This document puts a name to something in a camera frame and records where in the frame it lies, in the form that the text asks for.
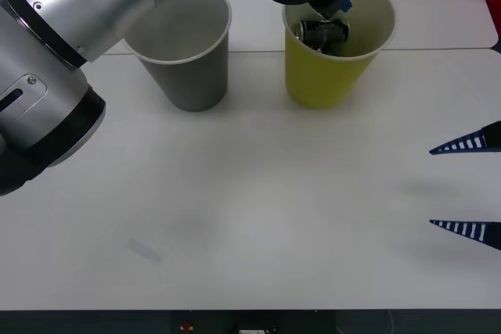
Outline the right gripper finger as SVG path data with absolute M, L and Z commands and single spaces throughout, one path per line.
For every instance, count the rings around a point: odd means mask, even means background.
M 429 153 L 431 155 L 445 155 L 458 153 L 499 153 L 500 143 L 500 122 L 489 124 L 482 129 L 453 139 L 442 144 Z
M 501 223 L 485 221 L 445 221 L 431 219 L 429 222 L 448 232 L 460 235 L 501 250 Z

